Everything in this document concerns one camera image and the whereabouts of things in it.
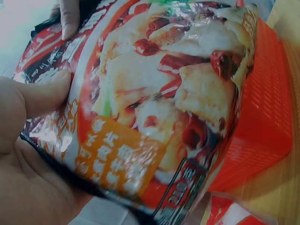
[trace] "finger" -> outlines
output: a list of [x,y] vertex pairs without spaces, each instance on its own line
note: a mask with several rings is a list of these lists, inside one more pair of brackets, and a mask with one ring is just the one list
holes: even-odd
[[73,197],[75,198],[76,203],[72,204],[76,207],[76,215],[74,215],[74,217],[77,216],[80,210],[91,200],[91,195],[72,187],[66,180],[63,180],[59,175],[57,175],[54,170],[45,163],[38,152],[35,151],[26,141],[22,141],[18,138],[15,143],[15,151],[19,152],[17,154],[20,155],[20,158],[22,158],[25,164],[30,168],[27,168],[26,171],[26,175],[29,179],[36,179],[37,174],[49,184],[55,186],[64,196],[67,197],[67,199],[69,199],[69,202],[71,202]]
[[62,39],[70,39],[78,30],[80,21],[79,0],[60,0]]
[[55,4],[50,12],[50,18],[57,16],[60,13],[60,5]]
[[32,119],[58,109],[66,99],[71,82],[71,73],[59,71],[55,79],[46,84],[15,83],[24,98],[26,118]]

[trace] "snack package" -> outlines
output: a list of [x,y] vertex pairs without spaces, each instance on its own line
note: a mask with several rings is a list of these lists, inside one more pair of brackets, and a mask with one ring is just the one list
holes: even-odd
[[55,19],[32,33],[15,80],[74,77],[66,104],[28,121],[22,138],[140,224],[179,225],[220,170],[240,116],[257,7],[104,0],[91,12],[70,41]]
[[269,215],[258,213],[232,195],[206,193],[185,225],[278,225]]

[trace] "glossy plastic wrapper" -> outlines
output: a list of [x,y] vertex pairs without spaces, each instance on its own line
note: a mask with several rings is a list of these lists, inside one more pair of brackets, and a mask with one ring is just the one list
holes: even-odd
[[61,40],[36,27],[15,80],[73,72],[66,103],[22,138],[91,194],[140,224],[182,224],[224,161],[253,67],[257,7],[212,1],[104,0]]
[[185,225],[278,225],[278,221],[230,194],[207,192]]

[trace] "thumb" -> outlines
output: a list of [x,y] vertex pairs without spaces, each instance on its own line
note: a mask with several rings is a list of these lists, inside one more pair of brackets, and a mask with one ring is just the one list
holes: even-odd
[[62,39],[70,39],[78,30],[80,21],[79,0],[60,0]]
[[71,73],[59,71],[52,82],[45,84],[23,84],[16,87],[24,98],[27,119],[53,112],[66,99],[71,82]]

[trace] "red plastic basket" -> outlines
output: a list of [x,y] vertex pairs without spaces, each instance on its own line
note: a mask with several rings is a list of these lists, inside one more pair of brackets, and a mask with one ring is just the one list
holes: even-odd
[[247,79],[240,121],[210,191],[233,188],[290,152],[293,144],[290,94],[282,43],[260,19],[255,65]]

